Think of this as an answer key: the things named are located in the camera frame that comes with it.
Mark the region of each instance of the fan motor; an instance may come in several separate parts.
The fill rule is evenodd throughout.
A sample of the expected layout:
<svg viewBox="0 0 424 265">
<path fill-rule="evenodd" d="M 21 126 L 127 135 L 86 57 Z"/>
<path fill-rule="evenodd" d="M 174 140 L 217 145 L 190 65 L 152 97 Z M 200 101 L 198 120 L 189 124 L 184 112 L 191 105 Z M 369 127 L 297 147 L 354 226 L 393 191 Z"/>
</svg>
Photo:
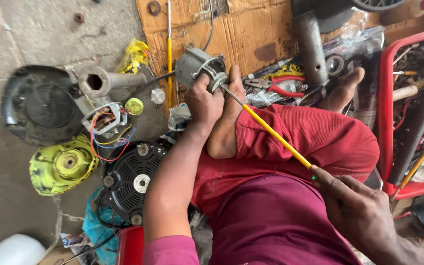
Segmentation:
<svg viewBox="0 0 424 265">
<path fill-rule="evenodd" d="M 143 224 L 145 193 L 167 150 L 150 142 L 131 143 L 129 151 L 106 167 L 103 185 L 110 206 L 126 222 Z"/>
</svg>

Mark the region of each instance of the foot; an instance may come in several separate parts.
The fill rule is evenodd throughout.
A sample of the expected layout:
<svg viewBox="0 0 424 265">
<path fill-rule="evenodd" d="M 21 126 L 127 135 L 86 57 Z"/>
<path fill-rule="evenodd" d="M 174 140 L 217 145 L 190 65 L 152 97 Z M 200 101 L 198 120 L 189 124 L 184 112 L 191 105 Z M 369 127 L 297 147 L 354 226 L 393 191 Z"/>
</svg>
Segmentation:
<svg viewBox="0 0 424 265">
<path fill-rule="evenodd" d="M 233 65 L 230 69 L 230 86 L 228 89 L 241 101 L 245 101 L 244 88 L 241 81 L 240 68 Z M 229 159 L 237 157 L 237 135 L 235 123 L 237 122 L 243 107 L 233 97 L 225 93 L 225 104 L 222 116 L 215 126 L 207 142 L 207 152 L 215 159 Z"/>
<path fill-rule="evenodd" d="M 364 69 L 358 67 L 338 80 L 338 87 L 328 97 L 323 99 L 318 108 L 337 113 L 343 112 L 354 96 L 356 86 L 364 78 Z"/>
</svg>

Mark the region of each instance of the yellow screwdriver handle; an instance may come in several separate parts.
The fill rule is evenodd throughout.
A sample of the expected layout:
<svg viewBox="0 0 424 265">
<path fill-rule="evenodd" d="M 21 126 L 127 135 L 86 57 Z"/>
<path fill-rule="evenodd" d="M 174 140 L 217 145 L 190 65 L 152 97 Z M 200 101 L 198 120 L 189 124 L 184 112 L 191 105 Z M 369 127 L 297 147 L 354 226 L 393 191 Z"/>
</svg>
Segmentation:
<svg viewBox="0 0 424 265">
<path fill-rule="evenodd" d="M 305 166 L 307 169 L 312 166 L 312 164 L 309 163 L 301 154 L 297 152 L 297 150 L 294 149 L 284 138 L 282 138 L 271 126 L 269 126 L 265 121 L 263 121 L 262 118 L 258 116 L 250 107 L 248 107 L 246 104 L 244 104 L 243 109 L 246 110 L 261 126 L 264 127 L 270 133 L 274 138 L 276 138 L 279 142 L 284 145 L 284 147 L 291 152 L 291 154 L 302 163 L 303 166 Z"/>
</svg>

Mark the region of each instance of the stain on cardboard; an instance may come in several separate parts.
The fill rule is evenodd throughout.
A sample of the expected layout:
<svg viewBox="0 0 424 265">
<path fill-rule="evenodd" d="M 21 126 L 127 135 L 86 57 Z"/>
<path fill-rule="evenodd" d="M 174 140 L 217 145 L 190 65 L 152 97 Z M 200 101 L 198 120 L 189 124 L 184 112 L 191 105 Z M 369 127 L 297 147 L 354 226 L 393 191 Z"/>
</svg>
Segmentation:
<svg viewBox="0 0 424 265">
<path fill-rule="evenodd" d="M 262 62 L 273 61 L 277 57 L 276 43 L 268 43 L 257 48 L 254 50 L 254 56 Z"/>
</svg>

